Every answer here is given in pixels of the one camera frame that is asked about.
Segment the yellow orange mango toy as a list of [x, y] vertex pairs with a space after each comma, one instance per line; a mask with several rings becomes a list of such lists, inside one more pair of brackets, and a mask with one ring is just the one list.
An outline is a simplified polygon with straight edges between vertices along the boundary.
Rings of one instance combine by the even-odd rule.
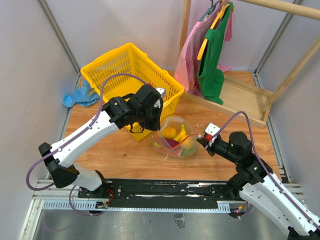
[[192, 137], [186, 136], [181, 142], [180, 145], [184, 149], [192, 149], [195, 145], [195, 141]]

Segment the yellow banana toy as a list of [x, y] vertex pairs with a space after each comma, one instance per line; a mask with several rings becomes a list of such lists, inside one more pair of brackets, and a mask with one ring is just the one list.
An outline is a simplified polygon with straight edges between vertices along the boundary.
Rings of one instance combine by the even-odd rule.
[[188, 136], [187, 131], [186, 131], [186, 127], [184, 124], [181, 125], [181, 130], [180, 132], [173, 138], [173, 140], [177, 141], [177, 142], [181, 142], [183, 141], [186, 137]]

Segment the clear zip top bag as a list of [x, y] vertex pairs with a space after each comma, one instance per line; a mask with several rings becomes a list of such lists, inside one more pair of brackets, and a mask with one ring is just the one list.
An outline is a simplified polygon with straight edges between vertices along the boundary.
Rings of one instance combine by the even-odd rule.
[[199, 134], [190, 121], [180, 114], [170, 114], [160, 122], [160, 130], [152, 144], [156, 152], [174, 157], [188, 158], [197, 149]]

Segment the purple eggplant toy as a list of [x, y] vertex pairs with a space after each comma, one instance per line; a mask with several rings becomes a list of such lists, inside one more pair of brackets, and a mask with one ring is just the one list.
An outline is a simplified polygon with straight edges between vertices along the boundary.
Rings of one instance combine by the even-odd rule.
[[179, 144], [178, 141], [170, 139], [170, 138], [165, 138], [165, 140], [167, 141], [167, 143], [169, 144], [170, 147], [175, 147]]

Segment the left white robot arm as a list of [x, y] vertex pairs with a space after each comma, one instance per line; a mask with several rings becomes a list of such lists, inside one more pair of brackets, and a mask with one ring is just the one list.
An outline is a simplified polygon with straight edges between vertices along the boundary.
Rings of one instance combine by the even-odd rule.
[[166, 90], [144, 84], [136, 93], [111, 98], [86, 124], [66, 138], [39, 146], [47, 170], [57, 188], [77, 185], [89, 190], [96, 198], [107, 193], [106, 180], [95, 170], [88, 170], [75, 161], [103, 138], [125, 126], [139, 124], [143, 130], [158, 131]]

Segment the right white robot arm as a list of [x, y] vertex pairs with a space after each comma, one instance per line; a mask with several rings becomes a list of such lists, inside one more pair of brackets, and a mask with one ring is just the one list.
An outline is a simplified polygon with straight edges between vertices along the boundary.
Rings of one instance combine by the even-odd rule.
[[318, 240], [320, 218], [289, 192], [263, 160], [259, 161], [247, 136], [236, 131], [224, 141], [205, 134], [197, 141], [210, 156], [219, 155], [235, 164], [236, 174], [227, 181], [226, 193], [242, 199], [271, 220], [289, 240]]

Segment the yellow plastic basket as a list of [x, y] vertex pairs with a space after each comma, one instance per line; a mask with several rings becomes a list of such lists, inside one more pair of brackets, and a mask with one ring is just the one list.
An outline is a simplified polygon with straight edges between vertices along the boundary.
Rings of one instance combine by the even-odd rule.
[[[132, 43], [126, 43], [101, 55], [82, 67], [81, 73], [100, 95], [98, 111], [111, 98], [135, 94], [143, 85], [150, 85], [153, 88], [166, 89], [161, 121], [175, 112], [179, 98], [185, 91], [166, 70], [161, 69]], [[138, 123], [123, 128], [126, 128], [136, 141], [142, 140], [152, 132], [142, 129]]]

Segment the wooden clothes rack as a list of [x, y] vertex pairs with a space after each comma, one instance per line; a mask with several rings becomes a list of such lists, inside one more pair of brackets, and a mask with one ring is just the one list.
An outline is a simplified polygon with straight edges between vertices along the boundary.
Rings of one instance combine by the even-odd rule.
[[[320, 19], [319, 9], [296, 3], [289, 3], [282, 0], [247, 0], [246, 3], [309, 19]], [[248, 119], [251, 124], [263, 128], [267, 124], [272, 104], [319, 49], [320, 39], [317, 38], [274, 92], [226, 75], [225, 84], [221, 92], [225, 100], [223, 105], [188, 92], [185, 92], [183, 97], [228, 116], [238, 111], [244, 111], [248, 114]]]

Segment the pink shirt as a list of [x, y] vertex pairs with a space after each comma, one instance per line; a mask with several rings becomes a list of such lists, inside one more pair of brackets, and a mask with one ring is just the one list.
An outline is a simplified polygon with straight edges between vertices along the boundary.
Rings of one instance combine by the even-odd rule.
[[[212, 23], [214, 22], [218, 13], [221, 11], [222, 6], [222, 3], [218, 4], [214, 12], [210, 16], [208, 16], [207, 19], [205, 19], [204, 21], [198, 21], [194, 25], [183, 45], [174, 73], [175, 80], [183, 85], [186, 92], [202, 98], [204, 98], [204, 96], [201, 93], [197, 76], [200, 61], [197, 59], [197, 56], [205, 39], [205, 35], [208, 29], [212, 26]], [[232, 15], [233, 10], [229, 17], [229, 22], [225, 32], [225, 39], [223, 43], [229, 42], [232, 39]], [[231, 70], [230, 66], [219, 65], [219, 63], [217, 67], [218, 69], [222, 70], [223, 73]]]

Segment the blue cloth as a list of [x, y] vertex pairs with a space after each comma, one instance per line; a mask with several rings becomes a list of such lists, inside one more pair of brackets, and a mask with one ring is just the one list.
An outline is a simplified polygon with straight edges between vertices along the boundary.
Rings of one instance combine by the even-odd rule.
[[66, 93], [62, 99], [62, 104], [67, 108], [72, 108], [74, 105], [89, 107], [100, 100], [100, 95], [91, 87], [87, 80], [82, 82], [82, 85], [76, 88], [73, 93]]

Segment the green shirt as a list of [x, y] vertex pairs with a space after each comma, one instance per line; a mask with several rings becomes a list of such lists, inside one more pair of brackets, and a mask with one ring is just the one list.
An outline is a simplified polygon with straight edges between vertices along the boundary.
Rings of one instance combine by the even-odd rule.
[[206, 32], [197, 56], [200, 61], [197, 72], [200, 91], [205, 99], [220, 105], [224, 103], [220, 98], [224, 74], [218, 69], [218, 63], [233, 8], [232, 2], [222, 5], [221, 11]]

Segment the grey clothes hanger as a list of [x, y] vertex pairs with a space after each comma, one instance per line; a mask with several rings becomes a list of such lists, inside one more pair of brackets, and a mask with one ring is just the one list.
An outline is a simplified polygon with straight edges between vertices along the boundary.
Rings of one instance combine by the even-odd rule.
[[203, 22], [205, 18], [209, 17], [216, 9], [216, 6], [222, 2], [222, 0], [210, 0], [211, 5], [206, 10], [206, 12], [202, 15], [202, 17], [199, 19], [200, 22]]

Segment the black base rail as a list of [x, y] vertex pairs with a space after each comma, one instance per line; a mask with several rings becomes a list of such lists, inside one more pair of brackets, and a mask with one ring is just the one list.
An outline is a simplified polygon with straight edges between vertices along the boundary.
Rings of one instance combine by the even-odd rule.
[[120, 179], [107, 181], [98, 191], [80, 187], [77, 196], [102, 202], [111, 198], [113, 209], [155, 211], [223, 211], [246, 207], [246, 201], [233, 198], [226, 181]]

